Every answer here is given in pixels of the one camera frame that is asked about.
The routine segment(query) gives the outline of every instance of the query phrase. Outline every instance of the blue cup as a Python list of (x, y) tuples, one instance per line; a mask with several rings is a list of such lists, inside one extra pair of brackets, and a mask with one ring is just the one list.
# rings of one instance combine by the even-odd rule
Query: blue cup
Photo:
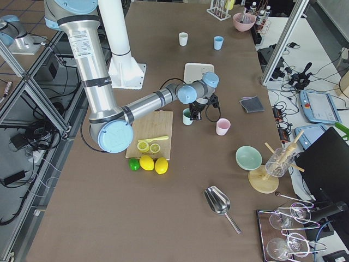
[(224, 38), (220, 36), (216, 36), (213, 38), (213, 48), (216, 50), (220, 50), (223, 45)]

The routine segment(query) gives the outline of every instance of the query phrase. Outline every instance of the lime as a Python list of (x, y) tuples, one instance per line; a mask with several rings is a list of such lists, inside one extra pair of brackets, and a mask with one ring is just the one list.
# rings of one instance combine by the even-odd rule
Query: lime
[(129, 167), (133, 171), (137, 171), (140, 168), (140, 162), (136, 158), (130, 158)]
[(164, 157), (160, 157), (156, 162), (155, 162), (155, 171), (159, 174), (162, 175), (167, 172), (169, 168), (169, 163)]
[(150, 146), (150, 151), (151, 151), (153, 154), (159, 153), (159, 152), (160, 152), (160, 145), (157, 144), (157, 143), (151, 144), (151, 146)]
[(137, 149), (141, 152), (141, 153), (146, 153), (149, 151), (149, 144), (145, 141), (140, 141), (137, 144)]
[(144, 156), (141, 156), (140, 158), (140, 165), (144, 170), (153, 170), (154, 169), (154, 160), (145, 154)]

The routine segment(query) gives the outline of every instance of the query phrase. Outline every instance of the black monitor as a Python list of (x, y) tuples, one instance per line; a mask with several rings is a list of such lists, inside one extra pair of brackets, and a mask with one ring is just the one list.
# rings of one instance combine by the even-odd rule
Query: black monitor
[[(316, 202), (328, 205), (340, 201), (349, 205), (349, 145), (330, 127), (296, 158), (305, 169), (302, 177)], [(349, 211), (328, 217), (343, 243), (349, 248)]]

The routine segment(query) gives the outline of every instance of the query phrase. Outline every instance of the gray cloth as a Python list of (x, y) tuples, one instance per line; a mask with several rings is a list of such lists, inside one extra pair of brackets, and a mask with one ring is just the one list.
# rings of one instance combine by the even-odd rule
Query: gray cloth
[(243, 97), (239, 102), (246, 113), (264, 112), (264, 107), (258, 96)]

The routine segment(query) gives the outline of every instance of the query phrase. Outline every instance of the floor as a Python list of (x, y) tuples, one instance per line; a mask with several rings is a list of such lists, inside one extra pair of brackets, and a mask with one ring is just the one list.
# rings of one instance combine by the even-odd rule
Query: floor
[[(342, 47), (349, 47), (348, 41), (317, 3), (309, 4), (305, 13), (312, 30), (315, 32), (331, 61), (334, 61), (336, 67), (339, 62), (338, 58)], [(340, 63), (338, 66), (339, 74), (343, 76), (348, 71), (348, 67), (348, 63)]]

